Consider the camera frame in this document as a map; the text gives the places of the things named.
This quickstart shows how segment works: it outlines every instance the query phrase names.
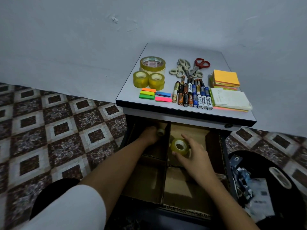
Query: white shirt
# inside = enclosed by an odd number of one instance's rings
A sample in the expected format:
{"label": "white shirt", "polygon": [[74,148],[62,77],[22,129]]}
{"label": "white shirt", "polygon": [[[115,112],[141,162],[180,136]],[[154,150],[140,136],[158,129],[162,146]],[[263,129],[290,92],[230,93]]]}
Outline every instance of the white shirt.
{"label": "white shirt", "polygon": [[90,186],[76,185],[21,229],[100,230],[105,223],[106,207],[99,193]]}

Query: white tabletop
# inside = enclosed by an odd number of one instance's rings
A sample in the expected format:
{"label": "white tabletop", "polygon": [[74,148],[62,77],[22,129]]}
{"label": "white tabletop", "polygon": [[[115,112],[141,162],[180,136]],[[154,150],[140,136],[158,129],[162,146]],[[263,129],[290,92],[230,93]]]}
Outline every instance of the white tabletop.
{"label": "white tabletop", "polygon": [[186,59],[193,63],[196,58],[203,58],[210,62],[209,68],[201,69],[204,74],[203,82],[205,86],[208,86],[208,75],[210,75],[214,69],[230,71],[222,53],[211,50],[200,50],[196,48],[185,48],[175,46],[165,46],[157,44],[147,44],[144,51],[140,55],[139,60],[136,62],[132,72],[130,73],[125,85],[121,89],[121,92],[117,96],[116,103],[119,106],[134,108],[140,110],[147,110],[153,112],[159,112],[164,114],[173,114],[177,116],[186,116],[202,120],[211,120],[223,123],[232,123],[236,125],[252,126],[256,123],[256,119],[251,111],[240,112],[232,110],[222,110],[213,108],[213,110],[199,109],[195,107],[184,107],[177,103],[168,102],[156,102],[155,100],[147,100],[139,98],[140,88],[136,88],[133,85],[133,73],[139,71],[140,59],[146,56],[161,57],[166,62],[165,69],[165,85],[162,92],[172,93],[176,81],[180,81],[174,75],[169,74],[169,70],[177,67],[177,61],[179,58]]}

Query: person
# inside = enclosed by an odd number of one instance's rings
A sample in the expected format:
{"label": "person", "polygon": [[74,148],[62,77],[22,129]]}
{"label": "person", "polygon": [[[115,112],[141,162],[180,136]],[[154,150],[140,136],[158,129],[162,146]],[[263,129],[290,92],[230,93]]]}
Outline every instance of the person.
{"label": "person", "polygon": [[[35,207],[36,203],[40,205],[39,195],[32,209],[32,214],[33,211],[36,213],[22,229],[103,229],[143,151],[158,141],[156,131],[154,126],[147,127],[138,139],[106,158],[63,195],[49,192],[51,196],[59,197],[42,210]],[[191,158],[173,154],[212,198],[226,228],[259,229],[219,181],[203,146],[187,135],[182,134],[182,137],[190,144]]]}

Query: white wall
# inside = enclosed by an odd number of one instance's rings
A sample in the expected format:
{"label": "white wall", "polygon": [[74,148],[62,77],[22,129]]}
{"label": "white wall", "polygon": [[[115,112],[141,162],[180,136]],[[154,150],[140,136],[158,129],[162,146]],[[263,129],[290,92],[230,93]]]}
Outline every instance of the white wall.
{"label": "white wall", "polygon": [[209,48],[255,128],[307,137],[306,23],[307,0],[0,0],[1,81],[114,101],[147,42]]}

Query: open drawer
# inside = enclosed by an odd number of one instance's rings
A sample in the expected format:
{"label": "open drawer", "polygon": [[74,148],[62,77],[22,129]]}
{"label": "open drawer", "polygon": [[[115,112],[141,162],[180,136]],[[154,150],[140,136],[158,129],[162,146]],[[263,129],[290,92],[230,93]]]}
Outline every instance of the open drawer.
{"label": "open drawer", "polygon": [[[155,124],[153,121],[140,117],[135,121],[133,116],[127,116],[128,131],[121,147],[136,140],[146,126]],[[170,122],[165,135],[144,151],[122,195],[173,213],[210,220],[215,212],[212,200],[171,154],[170,143],[174,138],[181,138],[181,133],[190,135],[204,146],[217,176],[235,195],[228,179],[231,178],[230,166],[221,131]]]}

